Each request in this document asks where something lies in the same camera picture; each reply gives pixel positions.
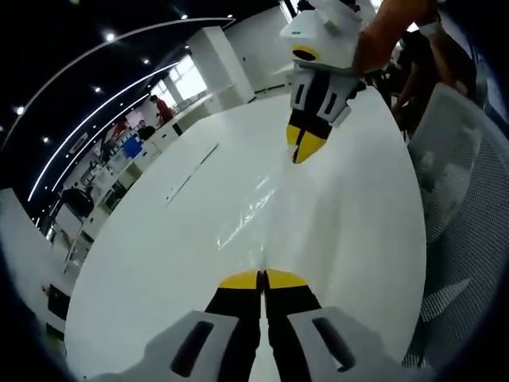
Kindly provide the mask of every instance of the ceiling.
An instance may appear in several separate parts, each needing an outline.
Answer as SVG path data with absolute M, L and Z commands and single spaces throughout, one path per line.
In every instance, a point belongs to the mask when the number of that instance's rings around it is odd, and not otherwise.
M 84 133 L 95 133 L 147 89 L 148 82 L 122 94 L 81 127 L 66 144 L 39 184 L 30 203 L 28 195 L 46 162 L 69 134 L 98 106 L 137 79 L 185 54 L 185 41 L 198 29 L 225 26 L 228 21 L 194 22 L 153 29 L 114 41 L 58 76 L 17 118 L 15 108 L 26 105 L 59 70 L 89 49 L 102 44 L 107 33 L 116 36 L 162 22 L 188 18 L 225 18 L 236 22 L 276 6 L 276 0 L 238 2 L 219 0 L 18 0 L 0 5 L 4 57 L 0 87 L 1 187 L 13 186 L 31 216 L 55 198 L 51 186 L 68 165 L 68 148 Z M 144 64 L 148 58 L 150 64 Z M 155 76 L 152 83 L 161 76 Z M 101 87 L 100 93 L 94 87 Z

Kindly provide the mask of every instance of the white pillar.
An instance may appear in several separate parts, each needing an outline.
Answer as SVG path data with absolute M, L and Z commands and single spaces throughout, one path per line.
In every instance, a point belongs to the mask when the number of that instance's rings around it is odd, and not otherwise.
M 175 86 L 175 83 L 172 81 L 169 76 L 165 77 L 162 82 L 165 83 L 166 87 L 168 88 L 169 94 L 172 95 L 173 99 L 175 99 L 175 102 L 179 104 L 180 102 L 184 101 L 182 98 L 182 95 L 178 91 L 177 87 Z
M 219 26 L 201 29 L 187 44 L 191 58 L 210 92 L 218 92 L 235 85 L 244 103 L 255 97 L 230 41 Z

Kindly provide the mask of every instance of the light strip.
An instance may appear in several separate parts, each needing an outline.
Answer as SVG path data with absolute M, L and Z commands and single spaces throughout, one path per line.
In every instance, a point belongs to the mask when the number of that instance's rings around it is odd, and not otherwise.
M 138 33 L 143 33 L 143 32 L 146 32 L 147 30 L 152 30 L 152 29 L 157 29 L 157 28 L 161 28 L 163 26 L 170 26 L 170 25 L 174 25 L 174 24 L 182 24 L 182 23 L 188 23 L 188 22 L 201 22 L 201 21 L 229 21 L 224 27 L 221 27 L 223 29 L 226 29 L 228 26 L 230 26 L 232 23 L 234 23 L 236 21 L 236 19 L 231 19 L 231 18 L 188 18 L 187 20 L 174 20 L 174 21 L 166 21 L 166 22 L 162 22 L 161 24 L 154 24 L 154 25 L 149 25 L 149 26 L 145 26 L 143 28 L 140 28 L 140 29 L 136 29 L 136 30 L 132 30 L 126 34 L 123 34 L 122 36 L 118 36 L 116 37 L 114 40 L 112 41 L 106 41 L 106 42 L 103 42 L 102 44 L 99 44 L 97 46 L 95 46 L 94 48 L 88 50 L 87 52 L 83 53 L 81 56 L 75 58 L 73 61 L 69 62 L 67 65 L 65 65 L 61 70 L 59 70 L 53 77 L 51 77 L 48 82 L 46 82 L 44 85 L 42 85 L 42 87 L 37 91 L 37 93 L 35 93 L 35 95 L 33 95 L 33 97 L 30 99 L 30 101 L 25 105 L 25 110 L 24 110 L 24 113 L 22 115 L 19 115 L 16 120 L 14 121 L 14 124 L 13 126 L 9 129 L 9 131 L 7 132 L 7 136 L 6 138 L 4 139 L 3 141 L 3 144 L 2 146 L 0 147 L 0 151 L 2 151 L 4 149 L 4 147 L 6 146 L 7 142 L 9 141 L 10 139 L 10 135 L 13 133 L 14 131 L 14 128 L 17 126 L 17 123 L 19 122 L 19 120 L 21 119 L 21 117 L 23 115 L 26 114 L 26 112 L 28 111 L 29 107 L 32 105 L 33 101 L 35 101 L 35 99 L 54 81 L 56 80 L 59 76 L 61 76 L 62 74 L 64 74 L 64 72 L 66 72 L 67 70 L 69 70 L 72 66 L 74 66 L 75 64 L 77 64 L 78 62 L 80 62 L 83 58 L 85 57 L 88 57 L 90 56 L 92 53 L 95 53 L 97 52 L 98 50 L 104 48 L 105 46 L 108 46 L 109 44 L 114 44 L 115 42 L 117 41 L 120 41 L 126 37 L 130 37 L 130 36 L 133 36 L 135 34 L 138 34 Z
M 134 81 L 131 85 L 129 85 L 128 87 L 124 88 L 123 90 L 121 90 L 120 92 L 118 92 L 117 94 L 113 95 L 108 101 L 106 101 L 105 103 L 103 103 L 101 106 L 99 106 L 97 109 L 95 109 L 87 118 L 85 118 L 73 131 L 72 133 L 62 142 L 62 144 L 58 147 L 58 149 L 56 149 L 56 151 L 53 153 L 52 157 L 48 160 L 48 162 L 46 163 L 44 169 L 42 169 L 41 173 L 39 174 L 39 177 L 37 178 L 37 180 L 35 181 L 35 184 L 33 185 L 33 188 L 32 188 L 32 191 L 30 192 L 30 195 L 29 195 L 29 199 L 28 201 L 32 200 L 32 196 L 33 196 L 33 193 L 35 193 L 35 190 L 37 188 L 37 186 L 39 185 L 39 183 L 41 182 L 41 179 L 42 177 L 45 175 L 46 171 L 48 170 L 49 168 L 49 165 L 51 165 L 51 162 L 53 162 L 53 160 L 56 158 L 56 156 L 58 155 L 58 153 L 60 153 L 60 151 L 64 148 L 65 144 L 67 142 L 69 142 L 69 139 L 72 138 L 72 136 L 74 134 L 76 134 L 78 132 L 78 130 L 90 119 L 92 118 L 94 115 L 96 115 L 103 107 L 105 107 L 106 105 L 108 105 L 111 101 L 113 101 L 115 98 L 117 98 L 118 96 L 120 96 L 121 94 L 127 92 L 129 89 L 131 89 L 133 86 L 136 86 L 138 85 L 140 82 L 146 80 L 147 78 L 150 78 L 151 76 L 155 76 L 156 74 L 160 73 L 160 72 L 163 72 L 165 70 L 168 70 L 169 68 L 175 66 L 177 63 L 173 63 L 173 64 L 170 64 L 170 65 L 167 65 L 165 66 L 164 68 L 160 68 L 158 70 L 156 70 L 155 72 L 151 72 L 150 74 L 140 78 L 139 80 L 136 80 Z
M 55 205 L 53 206 L 53 208 L 51 209 L 51 211 L 49 212 L 49 215 L 48 216 L 52 216 L 53 213 L 55 212 L 55 209 L 56 207 L 58 206 L 58 203 L 55 203 Z
M 149 96 L 150 93 L 147 93 L 145 94 L 142 98 L 139 98 L 137 100 L 135 100 L 131 105 L 129 105 L 128 107 L 126 107 L 124 110 L 120 111 L 114 118 L 112 118 L 106 125 L 104 125 L 103 127 L 101 127 L 99 129 L 99 131 L 97 131 L 97 133 L 95 133 L 95 135 L 90 138 L 90 140 L 85 143 L 85 145 L 81 148 L 80 151 L 78 151 L 78 154 L 75 155 L 75 157 L 69 162 L 68 166 L 65 168 L 64 172 L 62 172 L 62 174 L 60 175 L 60 177 L 58 178 L 58 180 L 56 181 L 55 185 L 53 186 L 53 188 L 51 189 L 52 192 L 55 191 L 55 188 L 58 186 L 58 184 L 60 183 L 60 181 L 62 180 L 62 178 L 64 177 L 65 173 L 68 172 L 68 170 L 71 168 L 72 166 L 72 163 L 74 163 L 74 161 L 81 155 L 81 153 L 83 153 L 83 151 L 87 148 L 87 146 L 90 144 L 90 142 L 93 142 L 94 139 L 99 135 L 101 134 L 101 132 L 103 132 L 104 129 L 106 129 L 107 127 L 110 126 L 110 123 L 113 123 L 119 116 L 123 115 L 126 111 L 128 111 L 129 109 L 131 109 L 136 103 L 140 102 L 141 100 L 145 99 L 147 96 Z

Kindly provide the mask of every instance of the gray mesh chair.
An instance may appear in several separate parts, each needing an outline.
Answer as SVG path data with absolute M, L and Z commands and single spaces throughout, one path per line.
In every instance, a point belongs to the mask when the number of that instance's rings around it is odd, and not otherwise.
M 509 142 L 438 84 L 409 146 L 425 214 L 419 323 L 403 364 L 440 368 L 475 333 L 509 259 Z

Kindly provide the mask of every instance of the window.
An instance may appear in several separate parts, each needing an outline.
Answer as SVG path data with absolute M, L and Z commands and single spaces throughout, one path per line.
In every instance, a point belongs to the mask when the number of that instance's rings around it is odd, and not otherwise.
M 162 80 L 159 81 L 156 84 L 156 86 L 153 87 L 150 94 L 152 96 L 157 96 L 160 99 L 162 99 L 163 101 L 165 101 L 165 103 L 168 107 L 174 107 L 175 105 L 177 105 L 177 102 L 175 102 L 175 99 L 173 99 L 172 95 L 169 94 L 169 90 Z
M 207 85 L 190 56 L 184 57 L 169 70 L 169 78 L 183 99 L 191 98 L 207 90 Z

